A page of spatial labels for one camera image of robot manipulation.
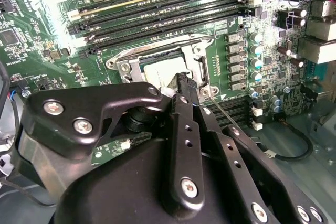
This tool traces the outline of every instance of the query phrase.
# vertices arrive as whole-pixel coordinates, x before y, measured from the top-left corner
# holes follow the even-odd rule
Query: electrolytic capacitor
[[[297,26],[304,26],[306,24],[306,20],[304,18],[294,17],[293,23]]]
[[[261,81],[262,75],[258,71],[254,71],[251,73],[251,78],[254,79],[255,81]]]
[[[250,48],[252,54],[259,55],[264,51],[264,48],[258,45],[253,45]]]
[[[295,58],[291,58],[289,62],[298,68],[302,68],[303,65],[305,64],[304,61]]]
[[[307,15],[307,11],[304,9],[294,9],[293,12],[295,16],[298,16],[301,18],[304,18]]]
[[[254,33],[251,33],[250,39],[254,41],[255,43],[260,43],[263,41],[263,35],[260,33],[257,33],[256,31]]]
[[[258,58],[253,58],[251,60],[251,65],[253,67],[255,67],[256,69],[260,69],[260,68],[263,67],[264,63],[261,60],[259,60]]]
[[[281,100],[276,95],[273,95],[271,98],[271,103],[275,106],[280,106]]]
[[[256,98],[256,97],[258,97],[259,93],[256,92],[256,91],[254,90],[254,88],[250,88],[250,89],[248,90],[248,95],[249,95],[251,98]]]
[[[290,56],[290,54],[292,53],[292,51],[286,47],[283,47],[283,46],[280,46],[278,47],[278,52],[283,54],[283,55],[286,55],[286,56]]]
[[[275,106],[274,104],[271,105],[271,111],[274,113],[280,112],[280,106]]]

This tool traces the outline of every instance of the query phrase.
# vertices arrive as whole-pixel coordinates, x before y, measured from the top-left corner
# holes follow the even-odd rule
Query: blue wire
[[[15,90],[13,90],[13,91],[11,92],[11,95],[10,95],[10,100],[11,100],[11,101],[14,101],[14,100],[13,100],[13,95],[14,95],[14,94],[15,94]]]

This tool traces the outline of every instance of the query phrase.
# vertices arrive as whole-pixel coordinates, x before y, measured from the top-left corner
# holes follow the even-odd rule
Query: motherboard
[[[335,38],[313,28],[326,15],[311,2],[0,0],[0,57],[23,99],[121,82],[147,81],[159,89],[186,72],[221,126],[229,122],[212,100],[239,124],[261,130],[275,113],[307,109],[306,83],[323,79],[332,60],[305,51],[335,47]],[[333,22],[328,29],[335,29]],[[104,163],[145,138],[100,146],[92,162]]]

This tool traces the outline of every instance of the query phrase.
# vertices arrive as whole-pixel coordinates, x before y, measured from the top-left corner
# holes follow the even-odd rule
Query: black cable
[[[0,61],[0,76],[3,82],[1,93],[0,93],[0,117],[1,117],[4,107],[5,107],[6,100],[7,100],[7,94],[11,87],[9,74],[4,64],[1,61]]]
[[[303,154],[301,154],[299,156],[296,156],[296,157],[285,157],[285,156],[281,156],[279,154],[276,154],[275,158],[278,159],[278,160],[282,160],[282,161],[296,162],[296,161],[300,161],[300,160],[303,160],[303,159],[309,157],[314,150],[314,146],[313,146],[312,141],[306,135],[304,135],[301,131],[299,131],[297,128],[295,128],[293,125],[287,123],[285,121],[285,119],[279,119],[279,122],[283,126],[289,128],[293,133],[295,133],[296,135],[301,137],[307,144],[307,150]]]
[[[18,190],[20,193],[28,197],[30,200],[32,200],[34,203],[38,204],[39,206],[46,207],[46,208],[56,207],[56,204],[45,204],[39,201],[37,198],[35,198],[33,195],[31,195],[28,191],[26,191],[22,187],[14,184],[13,182],[5,180],[4,178],[0,178],[0,183],[3,185],[15,188],[16,190]]]
[[[14,121],[15,121],[15,136],[17,136],[17,132],[18,132],[19,126],[20,126],[19,113],[18,113],[18,110],[17,110],[17,104],[14,101],[14,99],[12,99],[10,101],[10,103],[12,104],[12,107],[13,107]],[[14,141],[13,141],[11,147],[8,150],[0,152],[0,156],[6,155],[6,154],[12,152],[13,148],[14,148]]]

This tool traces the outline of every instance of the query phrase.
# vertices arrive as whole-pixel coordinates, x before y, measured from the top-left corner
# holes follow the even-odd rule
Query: screw
[[[102,155],[103,155],[103,154],[102,154],[101,152],[96,152],[94,156],[95,156],[96,158],[100,158]]]
[[[124,72],[129,72],[130,71],[130,65],[129,64],[127,64],[127,63],[123,63],[123,64],[121,64],[121,70],[122,71],[124,71]]]
[[[85,119],[76,120],[73,124],[75,130],[81,134],[89,134],[92,131],[92,124]]]
[[[289,94],[291,91],[290,87],[285,87],[283,90],[284,90],[283,92],[286,94]]]
[[[299,212],[300,216],[304,219],[304,221],[306,221],[306,222],[310,221],[309,215],[307,214],[307,212],[304,210],[303,207],[298,206],[298,212]]]
[[[311,207],[310,211],[319,222],[323,222],[322,217],[320,216],[320,214],[317,212],[315,208]]]
[[[24,98],[28,98],[31,94],[32,93],[28,89],[23,90],[21,93],[22,97]]]
[[[197,196],[197,187],[190,179],[183,179],[181,181],[182,191],[189,198],[195,198]]]
[[[184,96],[180,96],[180,100],[185,104],[188,103],[188,100]]]
[[[158,95],[157,91],[152,87],[148,87],[148,92],[150,92],[152,95]]]
[[[253,213],[256,215],[256,217],[262,222],[266,223],[268,218],[265,210],[257,203],[252,204],[252,210]]]
[[[43,108],[50,115],[60,115],[64,111],[63,106],[58,102],[47,102],[43,105]]]
[[[236,136],[240,136],[240,132],[236,128],[232,128],[232,131],[233,133],[235,133]]]
[[[203,111],[205,112],[205,114],[211,115],[211,111],[207,107],[203,107]]]

